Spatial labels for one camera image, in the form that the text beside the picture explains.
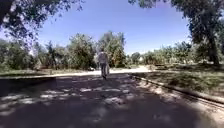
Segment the foliage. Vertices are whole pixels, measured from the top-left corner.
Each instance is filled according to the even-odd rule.
[[[165,58],[166,63],[172,63],[172,58],[174,56],[174,50],[171,46],[168,47],[162,47],[162,54]]]
[[[133,64],[139,64],[139,59],[141,57],[141,54],[139,52],[135,52],[131,55],[131,60]]]
[[[151,8],[160,0],[129,0],[138,2],[142,8]],[[220,18],[224,10],[223,0],[171,0],[171,5],[183,12],[189,21],[189,30],[194,43],[207,41],[209,56],[214,65],[219,66],[218,49],[215,42],[220,31]]]
[[[187,63],[191,59],[190,58],[191,47],[192,47],[191,44],[186,42],[175,44],[174,54],[178,62]]]
[[[112,31],[105,33],[97,43],[97,51],[104,49],[108,54],[111,67],[124,67],[125,38],[123,33],[114,34]]]
[[[34,38],[49,15],[68,10],[72,4],[81,9],[81,0],[0,0],[0,28],[16,38]]]
[[[84,34],[77,34],[71,39],[68,46],[71,68],[88,70],[95,67],[93,43],[92,38]]]

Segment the tree trunk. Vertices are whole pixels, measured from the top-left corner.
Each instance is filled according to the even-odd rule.
[[[5,16],[10,12],[14,0],[0,0],[0,27]]]
[[[210,38],[209,39],[209,44],[210,44],[210,58],[213,61],[214,66],[219,67],[219,57],[218,57],[218,50],[217,50],[217,46],[215,43],[215,39],[214,38]]]

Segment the white shirt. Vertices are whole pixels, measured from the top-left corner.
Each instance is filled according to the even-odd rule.
[[[103,63],[103,64],[107,64],[108,63],[108,56],[107,53],[105,52],[100,52],[98,54],[98,62],[99,63]]]

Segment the park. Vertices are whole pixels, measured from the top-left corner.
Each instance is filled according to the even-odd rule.
[[[223,12],[222,0],[0,0],[0,128],[223,128]]]

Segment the dark pants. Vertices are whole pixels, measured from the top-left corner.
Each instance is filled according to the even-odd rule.
[[[106,64],[105,63],[100,63],[100,69],[101,69],[101,76],[106,77]]]

